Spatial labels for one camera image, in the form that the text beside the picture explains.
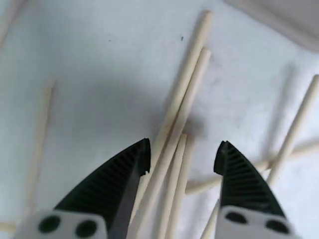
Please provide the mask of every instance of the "bamboo skewer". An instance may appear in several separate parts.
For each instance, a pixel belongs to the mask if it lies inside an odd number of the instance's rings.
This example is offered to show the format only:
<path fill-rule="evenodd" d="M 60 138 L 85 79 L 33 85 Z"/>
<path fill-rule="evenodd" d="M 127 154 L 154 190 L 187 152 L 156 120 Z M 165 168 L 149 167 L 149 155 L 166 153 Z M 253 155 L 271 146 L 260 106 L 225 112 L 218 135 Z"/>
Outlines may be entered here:
<path fill-rule="evenodd" d="M 183 162 L 180 168 L 177 187 L 173 204 L 170 211 L 170 217 L 168 227 L 166 231 L 166 239 L 174 239 L 176 237 L 176 229 L 178 224 L 178 218 L 181 210 L 181 203 L 184 197 L 185 187 L 187 183 L 187 176 L 190 168 L 191 158 L 195 150 L 195 138 L 188 135 L 186 147 L 183 156 Z"/>
<path fill-rule="evenodd" d="M 290 158 L 291 160 L 299 160 L 302 157 L 316 151 L 319 151 L 319 142 L 297 147 L 290 155 Z M 274 164 L 274 161 L 275 161 L 275 157 L 272 157 L 271 159 L 268 159 L 268 160 L 262 160 L 261 162 L 254 164 L 254 166 L 259 172 L 264 172 L 272 167 L 272 165 Z M 185 194 L 189 195 L 189 194 L 202 193 L 210 188 L 220 185 L 221 180 L 222 180 L 222 177 L 219 175 L 216 175 L 212 177 L 211 179 L 208 179 L 202 183 L 195 184 L 192 182 L 188 182 L 186 186 Z"/>
<path fill-rule="evenodd" d="M 0 232 L 14 233 L 16 230 L 15 223 L 0 223 Z"/>
<path fill-rule="evenodd" d="M 300 132 L 301 127 L 303 126 L 305 122 L 305 118 L 307 116 L 309 108 L 317 95 L 318 88 L 319 88 L 319 75 L 315 75 L 299 107 L 299 110 L 294 118 L 294 121 L 292 125 L 290 126 L 290 129 L 287 133 L 285 141 L 281 149 L 279 150 L 278 157 L 275 160 L 272 169 L 270 170 L 270 173 L 267 178 L 268 184 L 271 185 L 275 182 L 275 180 L 277 180 L 278 174 L 280 173 L 285 161 L 287 160 L 287 158 L 293 151 L 296 138 Z"/>
<path fill-rule="evenodd" d="M 174 120 L 176 119 L 177 112 L 179 110 L 180 104 L 183 100 L 185 92 L 187 90 L 189 81 L 195 69 L 196 63 L 198 61 L 200 52 L 207 40 L 207 36 L 211 26 L 212 12 L 206 11 L 204 13 L 201 24 L 198 28 L 197 34 L 194 39 L 194 43 L 187 57 L 184 69 L 180 75 L 178 86 L 176 92 L 173 96 L 172 102 L 167 110 L 164 121 L 161 125 L 159 133 L 152 144 L 152 158 L 151 158 L 151 171 L 149 174 L 143 176 L 140 180 L 138 191 L 135 197 L 134 206 L 131 214 L 131 221 L 133 220 L 136 211 L 141 203 L 142 197 L 154 172 L 160 154 L 164 148 L 165 142 L 167 141 L 169 132 L 173 126 Z"/>
<path fill-rule="evenodd" d="M 147 218 L 150 216 L 151 210 L 156 201 L 156 197 L 159 194 L 160 187 L 163 183 L 171 159 L 176 150 L 178 139 L 180 138 L 180 135 L 190 113 L 191 106 L 195 99 L 195 95 L 197 93 L 201 79 L 208 65 L 210 55 L 211 52 L 207 48 L 202 49 L 195 70 L 189 82 L 186 94 L 180 106 L 176 122 L 168 139 L 162 159 L 161 161 L 159 161 L 159 164 L 157 164 L 146 189 L 145 194 L 147 196 L 143 197 L 141 206 L 137 210 L 135 218 L 132 220 L 132 223 L 129 226 L 128 235 L 130 236 L 131 234 L 137 234 L 137 236 L 133 238 L 139 238 L 139 233 L 141 232 L 142 227 L 147 221 Z"/>
<path fill-rule="evenodd" d="M 0 49 L 9 32 L 10 25 L 16 19 L 22 5 L 26 0 L 10 0 L 4 14 L 0 19 Z"/>
<path fill-rule="evenodd" d="M 44 142 L 46 135 L 47 121 L 49 118 L 50 102 L 54 82 L 44 91 L 43 108 L 38 118 L 38 125 L 35 133 L 33 157 L 27 175 L 26 200 L 23 218 L 34 214 L 35 212 L 35 192 L 36 184 L 40 172 L 40 163 L 43 159 Z"/>
<path fill-rule="evenodd" d="M 296 141 L 296 137 L 298 136 L 298 133 L 305 121 L 305 118 L 307 116 L 307 112 L 311 106 L 311 103 L 314 101 L 314 98 L 318 91 L 318 87 L 319 87 L 319 76 L 315 75 L 298 109 L 298 112 L 294 118 L 294 121 L 290 126 L 290 129 L 287 133 L 284 143 L 278 153 L 277 159 L 274 161 L 274 164 L 272 165 L 270 174 L 268 175 L 268 178 L 266 180 L 269 185 L 272 185 L 278 179 L 277 176 L 281 168 L 283 167 L 285 160 L 291 154 L 294 147 L 294 143 Z M 219 200 L 215 204 L 215 207 L 210 215 L 210 218 L 207 222 L 207 225 L 201 236 L 201 239 L 209 239 L 212 231 L 215 229 L 218 207 L 219 207 Z"/>
<path fill-rule="evenodd" d="M 165 239 L 165 233 L 168 226 L 169 215 L 172 209 L 172 204 L 173 204 L 173 200 L 175 196 L 178 176 L 181 170 L 181 164 L 182 164 L 183 155 L 185 151 L 186 140 L 187 140 L 186 134 L 182 134 L 177 145 L 177 149 L 173 159 L 171 173 L 169 176 L 166 195 L 164 199 L 164 205 L 160 214 L 159 228 L 157 230 L 157 235 L 156 235 L 157 239 Z"/>

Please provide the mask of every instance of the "ridged grip texture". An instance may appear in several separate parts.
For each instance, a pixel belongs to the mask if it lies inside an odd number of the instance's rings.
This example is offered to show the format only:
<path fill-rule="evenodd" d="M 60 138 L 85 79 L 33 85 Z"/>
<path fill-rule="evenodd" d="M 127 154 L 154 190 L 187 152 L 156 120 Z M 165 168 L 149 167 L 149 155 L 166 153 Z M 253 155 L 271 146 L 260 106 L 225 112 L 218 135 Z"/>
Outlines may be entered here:
<path fill-rule="evenodd" d="M 55 209 L 102 216 L 108 238 L 124 239 L 140 177 L 150 171 L 150 141 L 123 150 L 79 183 Z"/>
<path fill-rule="evenodd" d="M 223 176 L 220 207 L 232 205 L 285 218 L 268 184 L 231 143 L 221 143 L 214 172 Z"/>

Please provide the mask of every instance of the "wooden dowel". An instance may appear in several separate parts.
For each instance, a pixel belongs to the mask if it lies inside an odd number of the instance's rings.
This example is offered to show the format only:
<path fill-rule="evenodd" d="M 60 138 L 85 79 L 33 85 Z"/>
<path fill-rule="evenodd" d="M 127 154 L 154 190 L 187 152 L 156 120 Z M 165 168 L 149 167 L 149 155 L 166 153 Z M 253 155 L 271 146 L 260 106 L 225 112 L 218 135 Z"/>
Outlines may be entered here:
<path fill-rule="evenodd" d="M 135 216 L 136 210 L 138 209 L 145 190 L 148 186 L 154 168 L 160 157 L 160 154 L 164 148 L 165 142 L 167 141 L 169 132 L 173 126 L 174 120 L 176 119 L 177 112 L 179 110 L 180 104 L 184 98 L 185 92 L 187 90 L 190 78 L 195 69 L 196 63 L 198 61 L 200 52 L 207 40 L 207 36 L 211 26 L 212 12 L 206 11 L 204 13 L 203 19 L 199 25 L 198 31 L 196 33 L 193 45 L 186 59 L 183 71 L 178 80 L 178 86 L 173 95 L 172 102 L 166 112 L 164 121 L 161 125 L 159 133 L 155 138 L 154 143 L 152 143 L 152 158 L 151 158 L 151 170 L 149 174 L 143 176 L 140 180 L 138 191 L 135 197 L 134 206 L 131 214 L 131 222 Z"/>
<path fill-rule="evenodd" d="M 212 231 L 215 230 L 218 209 L 219 209 L 219 199 L 217 200 L 217 202 L 214 206 L 214 209 L 213 209 L 213 211 L 208 219 L 208 222 L 205 226 L 205 229 L 204 229 L 203 234 L 201 235 L 200 239 L 210 239 Z"/>
<path fill-rule="evenodd" d="M 170 165 L 171 159 L 174 155 L 174 152 L 177 147 L 178 140 L 182 133 L 182 130 L 186 124 L 188 115 L 191 110 L 192 103 L 195 99 L 197 90 L 199 88 L 201 79 L 204 75 L 206 67 L 208 65 L 208 61 L 210 58 L 211 52 L 207 48 L 203 48 L 198 62 L 196 64 L 195 70 L 189 82 L 185 97 L 180 106 L 176 122 L 173 126 L 171 135 L 168 139 L 167 146 L 164 150 L 162 159 L 157 164 L 153 175 L 150 179 L 150 182 L 145 191 L 145 197 L 142 198 L 141 206 L 136 212 L 134 219 L 131 222 L 128 230 L 128 236 L 132 235 L 131 238 L 140 238 L 140 233 L 142 227 L 150 216 L 154 203 L 156 201 L 156 197 L 159 194 L 160 187 L 163 183 L 164 177 Z"/>
<path fill-rule="evenodd" d="M 318 151 L 319 151 L 319 142 L 315 142 L 308 145 L 297 147 L 292 152 L 289 158 L 291 158 L 291 160 L 299 160 L 311 153 L 318 152 Z M 261 162 L 254 164 L 254 166 L 259 172 L 263 172 L 271 168 L 275 159 L 276 157 L 274 156 L 271 159 L 262 160 Z M 185 194 L 189 195 L 189 194 L 202 193 L 210 188 L 219 186 L 221 184 L 221 180 L 222 180 L 222 177 L 219 175 L 216 175 L 206 180 L 205 182 L 201 182 L 201 183 L 193 183 L 189 181 L 186 186 Z"/>
<path fill-rule="evenodd" d="M 272 165 L 272 168 L 266 180 L 269 185 L 272 185 L 277 180 L 278 174 L 280 173 L 285 160 L 292 153 L 294 143 L 296 141 L 296 137 L 298 136 L 298 133 L 305 121 L 310 105 L 314 101 L 314 98 L 318 91 L 318 86 L 319 86 L 319 76 L 316 75 L 314 76 L 305 94 L 305 97 L 298 109 L 298 112 L 294 118 L 294 121 L 290 126 L 290 129 L 287 133 L 284 143 L 278 153 L 277 159 L 274 161 Z M 210 218 L 207 222 L 207 225 L 205 227 L 205 230 L 202 234 L 201 239 L 209 239 L 212 231 L 215 229 L 218 207 L 219 207 L 219 200 L 215 204 L 215 207 L 213 209 L 213 212 L 210 215 Z"/>
<path fill-rule="evenodd" d="M 0 222 L 0 232 L 14 233 L 15 230 L 16 230 L 15 223 L 3 223 L 3 222 Z"/>
<path fill-rule="evenodd" d="M 178 219 L 181 210 L 181 203 L 184 197 L 185 187 L 187 183 L 188 172 L 190 168 L 190 163 L 192 155 L 195 150 L 195 138 L 193 136 L 187 136 L 186 147 L 184 151 L 183 161 L 180 168 L 180 173 L 178 177 L 177 187 L 175 191 L 175 196 L 173 204 L 170 211 L 170 217 L 166 232 L 166 239 L 175 239 L 176 238 L 176 229 L 178 224 Z"/>
<path fill-rule="evenodd" d="M 40 164 L 43 159 L 44 142 L 46 135 L 47 121 L 49 117 L 51 95 L 54 82 L 50 83 L 50 86 L 45 88 L 43 96 L 43 105 L 40 112 L 34 141 L 34 151 L 32 160 L 29 165 L 28 175 L 26 180 L 26 197 L 25 197 L 25 209 L 23 219 L 27 216 L 35 213 L 35 192 L 36 185 L 40 173 Z"/>
<path fill-rule="evenodd" d="M 168 226 L 169 215 L 172 209 L 178 176 L 180 173 L 180 167 L 182 164 L 183 155 L 185 151 L 186 140 L 187 140 L 186 134 L 182 134 L 176 148 L 175 156 L 172 162 L 173 165 L 172 165 L 171 173 L 168 180 L 168 186 L 166 190 L 164 204 L 160 212 L 159 227 L 157 229 L 156 239 L 165 239 L 165 233 Z"/>
<path fill-rule="evenodd" d="M 9 32 L 10 25 L 16 19 L 22 5 L 26 0 L 9 0 L 7 8 L 0 19 L 0 49 Z"/>
<path fill-rule="evenodd" d="M 301 127 L 303 126 L 305 122 L 305 118 L 307 116 L 309 108 L 317 95 L 318 86 L 319 86 L 319 75 L 315 75 L 299 107 L 299 110 L 294 118 L 294 121 L 292 125 L 290 126 L 290 129 L 287 133 L 284 143 L 279 150 L 277 159 L 275 160 L 273 167 L 270 170 L 270 173 L 267 178 L 268 184 L 273 184 L 275 180 L 277 180 L 278 174 L 281 172 L 281 169 L 286 159 L 293 151 L 296 138 L 299 134 Z"/>

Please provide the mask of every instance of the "wooden stick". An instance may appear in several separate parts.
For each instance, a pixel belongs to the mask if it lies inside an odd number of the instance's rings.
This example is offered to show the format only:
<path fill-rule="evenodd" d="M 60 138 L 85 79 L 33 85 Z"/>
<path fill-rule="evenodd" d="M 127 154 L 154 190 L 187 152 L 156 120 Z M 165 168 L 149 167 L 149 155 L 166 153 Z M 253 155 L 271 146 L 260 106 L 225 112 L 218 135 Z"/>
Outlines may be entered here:
<path fill-rule="evenodd" d="M 0 48 L 9 32 L 10 25 L 16 19 L 22 5 L 26 0 L 10 0 L 0 19 Z"/>
<path fill-rule="evenodd" d="M 149 174 L 143 176 L 139 183 L 138 191 L 135 197 L 134 206 L 133 206 L 133 210 L 131 214 L 131 222 L 133 220 L 133 217 L 135 216 L 136 210 L 138 209 L 141 203 L 142 197 L 145 193 L 145 190 L 150 181 L 152 173 L 154 172 L 154 168 L 164 148 L 165 142 L 167 141 L 167 138 L 173 126 L 174 120 L 176 119 L 177 112 L 179 110 L 180 104 L 187 90 L 187 86 L 189 84 L 190 78 L 195 69 L 200 51 L 202 50 L 207 40 L 207 36 L 208 36 L 210 25 L 211 25 L 211 19 L 212 19 L 212 12 L 206 11 L 204 13 L 203 19 L 198 28 L 197 34 L 194 39 L 194 43 L 187 57 L 184 69 L 179 77 L 178 86 L 176 88 L 176 92 L 174 93 L 172 102 L 170 103 L 170 106 L 166 112 L 164 122 L 162 123 L 159 133 L 154 143 L 152 144 L 151 171 Z"/>
<path fill-rule="evenodd" d="M 177 149 L 176 149 L 174 160 L 173 160 L 173 166 L 169 176 L 167 191 L 166 191 L 166 195 L 164 199 L 164 205 L 160 214 L 159 227 L 158 227 L 157 235 L 156 235 L 157 239 L 165 238 L 165 233 L 166 233 L 166 229 L 167 229 L 167 225 L 169 221 L 169 215 L 170 215 L 170 211 L 172 208 L 174 195 L 176 191 L 178 176 L 180 174 L 180 167 L 182 164 L 183 155 L 185 151 L 186 140 L 187 140 L 186 134 L 182 134 L 177 145 Z"/>
<path fill-rule="evenodd" d="M 191 110 L 192 103 L 195 99 L 197 90 L 199 88 L 201 79 L 208 65 L 210 55 L 211 55 L 211 52 L 207 48 L 203 48 L 200 53 L 198 62 L 196 64 L 194 73 L 189 82 L 183 102 L 180 106 L 176 122 L 172 129 L 171 135 L 168 139 L 167 146 L 164 150 L 162 159 L 161 161 L 159 161 L 159 163 L 157 164 L 153 172 L 151 180 L 145 191 L 146 196 L 142 198 L 141 206 L 137 210 L 135 218 L 132 220 L 132 223 L 129 226 L 128 235 L 129 236 L 132 235 L 133 236 L 132 238 L 134 239 L 141 238 L 139 234 L 141 233 L 142 227 L 144 226 L 145 222 L 150 216 L 150 213 L 156 201 L 156 197 L 159 194 L 160 187 L 163 183 L 165 174 L 168 170 L 171 159 L 176 150 L 178 139 L 180 138 L 182 130 L 185 126 L 189 112 Z"/>
<path fill-rule="evenodd" d="M 181 203 L 184 197 L 185 187 L 187 183 L 188 172 L 190 168 L 191 158 L 195 150 L 195 138 L 188 135 L 185 147 L 185 152 L 183 156 L 183 162 L 181 165 L 177 187 L 175 191 L 175 196 L 173 204 L 170 211 L 169 223 L 166 232 L 166 239 L 176 238 L 176 229 L 178 224 L 178 219 L 181 210 Z"/>
<path fill-rule="evenodd" d="M 23 218 L 35 212 L 35 192 L 36 184 L 40 173 L 40 163 L 43 159 L 44 141 L 46 126 L 49 117 L 50 101 L 54 82 L 44 91 L 42 111 L 38 118 L 38 125 L 35 133 L 33 157 L 27 175 L 26 200 Z"/>
<path fill-rule="evenodd" d="M 304 146 L 299 146 L 296 148 L 292 154 L 290 155 L 290 158 L 293 160 L 302 159 L 303 157 L 319 151 L 319 142 L 311 143 Z M 264 172 L 268 169 L 270 169 L 275 161 L 275 157 L 272 157 L 268 160 L 262 160 L 261 162 L 258 162 L 254 164 L 256 169 L 259 172 Z M 221 184 L 222 177 L 219 175 L 216 175 L 205 182 L 202 183 L 192 183 L 189 181 L 186 186 L 185 194 L 196 194 L 196 193 L 202 193 L 210 188 L 213 188 L 215 186 L 219 186 Z"/>
<path fill-rule="evenodd" d="M 0 223 L 0 232 L 14 233 L 16 230 L 15 223 Z"/>
<path fill-rule="evenodd" d="M 292 125 L 287 133 L 287 136 L 284 140 L 282 147 L 279 150 L 277 159 L 274 162 L 272 169 L 267 178 L 268 184 L 273 184 L 275 180 L 278 178 L 278 174 L 280 173 L 284 162 L 287 160 L 288 156 L 293 151 L 296 138 L 298 133 L 305 122 L 305 118 L 309 111 L 309 108 L 314 101 L 319 87 L 319 75 L 315 75 L 306 94 L 305 97 L 299 107 L 299 110 L 294 118 Z"/>
<path fill-rule="evenodd" d="M 315 75 L 305 94 L 303 102 L 301 103 L 298 109 L 298 112 L 294 118 L 294 121 L 292 125 L 290 126 L 290 129 L 287 133 L 284 143 L 278 153 L 277 159 L 274 161 L 274 164 L 272 165 L 272 168 L 267 178 L 267 183 L 269 185 L 273 184 L 275 180 L 277 180 L 278 174 L 281 168 L 283 167 L 283 163 L 288 158 L 288 156 L 292 153 L 294 143 L 296 141 L 296 137 L 305 121 L 310 105 L 314 101 L 314 98 L 318 91 L 318 86 L 319 86 L 319 76 Z M 209 239 L 212 231 L 215 229 L 218 207 L 219 207 L 219 200 L 217 201 L 213 209 L 213 212 L 210 215 L 210 218 L 207 222 L 207 225 L 205 227 L 205 230 L 202 234 L 201 239 Z"/>
<path fill-rule="evenodd" d="M 214 206 L 214 209 L 213 209 L 213 211 L 208 219 L 208 222 L 205 226 L 205 229 L 204 229 L 203 234 L 201 235 L 200 239 L 209 239 L 212 231 L 215 230 L 218 209 L 219 209 L 219 199 L 217 200 L 217 202 Z"/>

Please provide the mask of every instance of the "white fabric surface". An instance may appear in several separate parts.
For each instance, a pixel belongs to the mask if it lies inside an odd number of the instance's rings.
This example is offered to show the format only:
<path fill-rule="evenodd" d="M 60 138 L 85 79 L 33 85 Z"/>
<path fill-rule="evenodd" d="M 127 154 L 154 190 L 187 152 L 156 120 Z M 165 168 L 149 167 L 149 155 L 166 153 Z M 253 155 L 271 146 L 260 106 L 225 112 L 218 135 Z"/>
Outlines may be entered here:
<path fill-rule="evenodd" d="M 0 219 L 21 216 L 46 83 L 56 79 L 40 209 L 125 147 L 154 139 L 204 9 L 214 11 L 213 54 L 185 129 L 198 136 L 189 178 L 213 175 L 222 140 L 252 161 L 279 149 L 318 55 L 221 0 L 29 0 L 0 52 Z M 318 106 L 319 97 L 298 142 L 319 138 Z M 273 188 L 304 239 L 319 234 L 318 156 L 287 165 Z M 177 239 L 200 237 L 218 194 L 185 197 Z"/>

